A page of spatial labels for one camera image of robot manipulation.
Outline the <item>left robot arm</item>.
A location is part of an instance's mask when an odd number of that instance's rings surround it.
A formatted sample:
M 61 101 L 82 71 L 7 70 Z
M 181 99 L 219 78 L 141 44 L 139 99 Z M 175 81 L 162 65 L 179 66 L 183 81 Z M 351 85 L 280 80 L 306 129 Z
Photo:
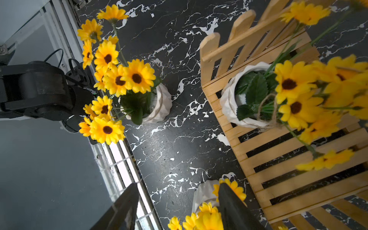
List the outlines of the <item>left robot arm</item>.
M 66 120 L 94 99 L 81 65 L 64 73 L 44 61 L 1 67 L 1 119 Z

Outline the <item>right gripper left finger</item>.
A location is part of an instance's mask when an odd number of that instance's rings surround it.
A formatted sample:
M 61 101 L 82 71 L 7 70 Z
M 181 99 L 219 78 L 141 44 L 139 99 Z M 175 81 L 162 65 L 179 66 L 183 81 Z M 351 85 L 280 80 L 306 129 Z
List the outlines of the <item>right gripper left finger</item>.
M 134 230 L 138 202 L 138 186 L 132 183 L 90 230 Z

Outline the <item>sunflower pot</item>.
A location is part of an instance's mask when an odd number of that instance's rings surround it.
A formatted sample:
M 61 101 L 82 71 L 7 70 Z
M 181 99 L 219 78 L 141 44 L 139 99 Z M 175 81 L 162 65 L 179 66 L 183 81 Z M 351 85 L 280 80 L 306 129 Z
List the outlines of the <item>sunflower pot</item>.
M 223 230 L 222 215 L 219 211 L 220 185 L 226 184 L 244 202 L 247 195 L 244 188 L 229 178 L 207 180 L 195 192 L 192 213 L 181 222 L 178 217 L 172 217 L 168 224 L 170 230 Z
M 82 67 L 95 67 L 94 87 L 105 93 L 84 106 L 87 116 L 79 124 L 79 132 L 101 144 L 116 144 L 126 138 L 124 119 L 138 126 L 158 123 L 173 106 L 170 93 L 149 63 L 126 61 L 116 25 L 128 17 L 114 4 L 78 29 L 83 42 Z
M 266 50 L 277 37 L 287 43 L 271 64 L 247 66 L 233 77 L 220 98 L 223 114 L 239 126 L 284 126 L 312 154 L 312 161 L 296 166 L 299 171 L 332 169 L 351 161 L 356 154 L 352 148 L 322 153 L 312 143 L 337 132 L 346 114 L 368 118 L 367 62 L 357 61 L 355 55 L 334 57 L 327 63 L 293 62 L 298 33 L 330 14 L 330 7 L 294 1 L 251 29 L 245 43 L 249 50 L 242 50 L 250 56 Z

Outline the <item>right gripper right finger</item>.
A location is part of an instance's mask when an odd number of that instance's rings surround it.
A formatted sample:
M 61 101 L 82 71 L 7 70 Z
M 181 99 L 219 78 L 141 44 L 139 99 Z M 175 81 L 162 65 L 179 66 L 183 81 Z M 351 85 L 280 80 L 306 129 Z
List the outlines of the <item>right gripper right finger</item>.
M 219 186 L 218 194 L 219 212 L 225 230 L 265 230 L 226 183 Z

